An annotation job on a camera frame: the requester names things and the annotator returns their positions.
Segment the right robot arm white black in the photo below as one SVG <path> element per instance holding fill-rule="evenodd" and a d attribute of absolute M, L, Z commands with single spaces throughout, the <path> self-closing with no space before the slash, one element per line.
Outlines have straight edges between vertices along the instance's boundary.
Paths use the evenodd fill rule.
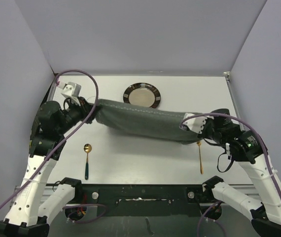
<path fill-rule="evenodd" d="M 240 123 L 228 109 L 219 109 L 195 115 L 185 125 L 223 148 L 230 164 L 237 163 L 248 175 L 260 199 L 245 195 L 218 176 L 202 184 L 203 198 L 224 202 L 243 214 L 261 237 L 281 237 L 281 181 L 262 138 L 253 128 L 242 130 Z"/>

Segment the grey cloth placemat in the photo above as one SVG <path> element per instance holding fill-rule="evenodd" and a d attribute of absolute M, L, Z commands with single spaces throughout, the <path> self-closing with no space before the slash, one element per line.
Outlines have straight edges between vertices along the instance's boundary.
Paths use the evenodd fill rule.
<path fill-rule="evenodd" d="M 112 100 L 100 99 L 96 121 L 109 128 L 136 136 L 192 144 L 198 134 L 180 129 L 190 113 L 168 112 Z"/>

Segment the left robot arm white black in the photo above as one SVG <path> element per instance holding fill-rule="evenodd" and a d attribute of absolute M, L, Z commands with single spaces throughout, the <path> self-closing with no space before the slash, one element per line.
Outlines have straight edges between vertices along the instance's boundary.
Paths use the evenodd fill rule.
<path fill-rule="evenodd" d="M 46 237 L 50 223 L 68 203 L 84 200 L 82 183 L 64 178 L 57 193 L 41 204 L 47 180 L 60 158 L 66 141 L 85 123 L 92 123 L 99 101 L 89 104 L 79 97 L 78 104 L 65 99 L 69 107 L 63 110 L 57 101 L 43 103 L 35 119 L 36 132 L 31 140 L 28 165 L 18 189 L 9 200 L 14 203 L 0 220 L 0 237 Z"/>

